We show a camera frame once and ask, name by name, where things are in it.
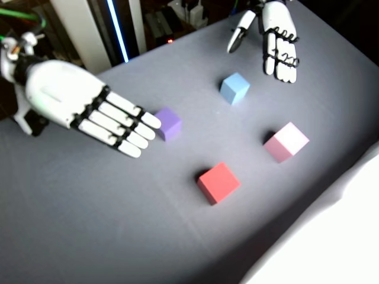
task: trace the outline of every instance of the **red cube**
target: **red cube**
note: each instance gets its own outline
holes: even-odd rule
[[[216,167],[200,176],[197,185],[207,197],[209,203],[214,205],[236,190],[241,183],[225,163],[219,163]]]

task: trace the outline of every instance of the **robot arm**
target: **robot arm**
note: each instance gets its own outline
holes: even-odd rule
[[[265,73],[272,75],[275,72],[277,79],[294,83],[297,78],[296,68],[300,62],[294,45],[298,37],[285,0],[263,1],[253,10],[247,11],[241,18],[229,41],[227,52],[237,50],[251,23],[259,14],[267,42],[264,47]]]
[[[15,83],[19,110],[20,106],[29,107],[62,127],[77,129],[135,158],[148,140],[155,138],[151,128],[159,128],[160,121],[152,114],[73,64],[41,61],[26,54],[14,56],[10,51],[16,44],[13,38],[2,41],[1,73]],[[32,50],[30,44],[25,47]],[[16,121],[30,134],[22,117]]]

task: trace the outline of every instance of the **white fabric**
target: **white fabric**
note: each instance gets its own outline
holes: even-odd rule
[[[325,192],[342,198],[298,230],[306,211],[241,283],[378,284],[378,153],[376,144]]]

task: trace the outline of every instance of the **blue light strip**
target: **blue light strip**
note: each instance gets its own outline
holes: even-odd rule
[[[114,9],[113,0],[107,0],[107,3],[108,3],[109,11],[111,13],[114,29],[116,30],[118,43],[120,44],[121,52],[122,52],[123,57],[124,57],[124,61],[125,61],[125,63],[127,63],[127,62],[129,62],[128,54],[126,53],[123,35],[121,33],[120,25],[118,24],[117,14],[116,14],[116,10]]]

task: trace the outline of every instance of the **pink cube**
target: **pink cube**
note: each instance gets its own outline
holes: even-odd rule
[[[290,122],[272,136],[264,147],[281,163],[295,156],[308,142],[309,139]]]

